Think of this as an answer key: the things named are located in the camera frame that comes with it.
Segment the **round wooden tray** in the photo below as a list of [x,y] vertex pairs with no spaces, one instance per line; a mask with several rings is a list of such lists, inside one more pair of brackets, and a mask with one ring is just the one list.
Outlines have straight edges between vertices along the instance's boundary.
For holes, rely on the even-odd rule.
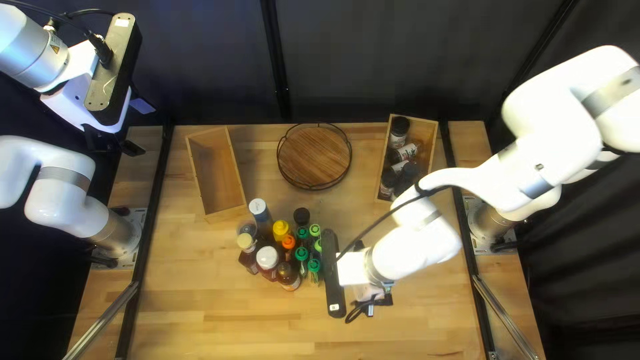
[[333,124],[298,124],[280,139],[277,158],[278,169],[289,183],[323,190],[339,183],[349,171],[351,143]]

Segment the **orange bottle cap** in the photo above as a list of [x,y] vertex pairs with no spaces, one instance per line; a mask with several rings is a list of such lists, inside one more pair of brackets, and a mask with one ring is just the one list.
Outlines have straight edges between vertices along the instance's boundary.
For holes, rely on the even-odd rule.
[[296,246],[296,239],[291,235],[287,235],[282,239],[282,247],[285,249],[293,249]]

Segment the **black wire rim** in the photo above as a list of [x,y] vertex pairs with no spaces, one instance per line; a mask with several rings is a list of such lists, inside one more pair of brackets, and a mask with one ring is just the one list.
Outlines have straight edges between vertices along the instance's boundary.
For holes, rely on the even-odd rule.
[[[284,170],[282,170],[282,166],[280,166],[280,149],[282,148],[282,144],[284,144],[284,142],[288,139],[289,133],[291,132],[291,130],[295,129],[298,126],[301,125],[308,125],[309,127],[316,125],[316,127],[321,127],[321,125],[325,125],[325,126],[329,126],[330,129],[333,128],[335,130],[337,130],[337,133],[339,135],[341,135],[344,139],[344,143],[347,144],[347,149],[349,149],[349,163],[347,164],[347,167],[344,169],[344,171],[338,176],[336,177],[334,180],[328,181],[326,183],[321,183],[321,184],[307,184],[307,183],[303,183],[301,181],[297,181],[295,179],[292,179],[290,176],[288,176],[287,174],[285,174]],[[339,184],[344,177],[347,175],[347,173],[349,172],[349,168],[351,168],[351,160],[353,158],[353,150],[351,149],[351,142],[349,141],[349,138],[347,136],[347,134],[339,127],[337,127],[336,125],[333,125],[329,122],[324,122],[324,121],[317,121],[317,122],[304,122],[301,124],[296,124],[293,125],[292,127],[290,127],[287,132],[283,135],[283,137],[280,138],[280,141],[278,141],[278,149],[276,150],[276,160],[278,162],[278,170],[280,171],[280,175],[282,175],[282,177],[284,177],[284,179],[289,183],[292,184],[293,186],[297,187],[297,188],[301,188],[304,190],[310,190],[310,191],[319,191],[319,190],[325,190],[325,189],[329,189],[332,186],[335,186],[336,184]]]

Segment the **wooden tray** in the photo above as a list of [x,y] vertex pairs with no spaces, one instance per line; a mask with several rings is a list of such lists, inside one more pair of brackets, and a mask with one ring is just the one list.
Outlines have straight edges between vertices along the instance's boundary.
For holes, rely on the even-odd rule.
[[385,138],[385,146],[382,148],[382,159],[380,159],[380,171],[378,172],[378,181],[376,181],[376,202],[390,202],[389,200],[378,198],[380,190],[380,180],[385,170],[385,159],[387,155],[387,142],[389,141],[389,132],[391,131],[391,120],[396,116],[402,116],[409,119],[409,132],[407,132],[406,142],[419,142],[422,147],[418,155],[413,159],[420,165],[420,177],[424,177],[431,172],[431,164],[433,162],[433,150],[436,146],[436,138],[438,136],[438,122],[433,120],[420,119],[406,115],[391,114],[389,115],[387,126],[387,137]]
[[323,190],[339,183],[351,165],[347,135],[329,123],[298,124],[278,143],[282,177],[305,190]]
[[205,220],[215,223],[246,213],[246,199],[227,127],[187,135],[185,140]]

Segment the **empty wooden box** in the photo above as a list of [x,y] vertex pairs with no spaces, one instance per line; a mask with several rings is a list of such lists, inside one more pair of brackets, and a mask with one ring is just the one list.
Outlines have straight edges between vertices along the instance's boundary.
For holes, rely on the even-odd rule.
[[387,142],[389,141],[389,132],[391,131],[391,120],[394,117],[402,116],[406,117],[409,120],[409,132],[407,132],[407,137],[405,141],[405,145],[411,142],[420,143],[420,150],[418,155],[413,159],[420,165],[420,178],[425,176],[426,174],[431,172],[431,163],[433,162],[433,151],[436,146],[436,138],[438,136],[438,122],[433,120],[420,119],[417,117],[410,117],[405,115],[391,114],[389,115],[389,121],[387,126],[387,137],[385,138],[385,146],[382,149],[382,159],[380,159],[380,171],[378,172],[378,181],[376,182],[376,195],[375,200],[390,202],[385,199],[381,199],[378,197],[378,192],[380,190],[380,181],[382,177],[382,173],[385,169],[392,165],[386,164],[386,155],[387,155]]
[[191,168],[209,223],[246,213],[246,199],[226,126],[186,136]]

